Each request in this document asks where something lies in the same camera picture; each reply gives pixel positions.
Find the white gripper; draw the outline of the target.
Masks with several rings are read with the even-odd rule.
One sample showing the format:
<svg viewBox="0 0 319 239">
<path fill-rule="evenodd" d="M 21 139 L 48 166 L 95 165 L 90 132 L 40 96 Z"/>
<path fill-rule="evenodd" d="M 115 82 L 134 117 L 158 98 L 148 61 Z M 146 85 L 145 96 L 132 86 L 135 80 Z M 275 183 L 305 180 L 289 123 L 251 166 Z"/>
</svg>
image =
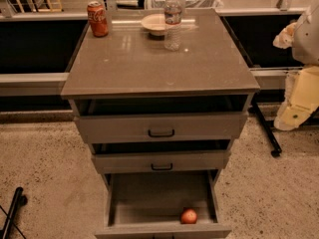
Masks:
<svg viewBox="0 0 319 239">
<path fill-rule="evenodd" d="M 279 49 L 290 48 L 294 41 L 296 23 L 287 25 L 273 40 Z M 307 66 L 289 72 L 285 79 L 284 102 L 281 104 L 274 126 L 279 130 L 299 128 L 319 108 L 319 67 Z"/>
</svg>

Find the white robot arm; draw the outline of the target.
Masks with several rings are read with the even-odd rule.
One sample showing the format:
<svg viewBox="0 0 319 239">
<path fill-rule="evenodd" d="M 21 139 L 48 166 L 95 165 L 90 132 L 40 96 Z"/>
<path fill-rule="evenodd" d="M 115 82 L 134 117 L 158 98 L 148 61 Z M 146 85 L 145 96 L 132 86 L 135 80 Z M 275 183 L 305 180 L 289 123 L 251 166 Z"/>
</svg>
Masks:
<svg viewBox="0 0 319 239">
<path fill-rule="evenodd" d="M 284 102 L 274 121 L 277 129 L 293 130 L 319 108 L 319 0 L 284 28 L 273 46 L 291 48 L 293 59 L 303 64 L 300 71 L 286 75 Z"/>
</svg>

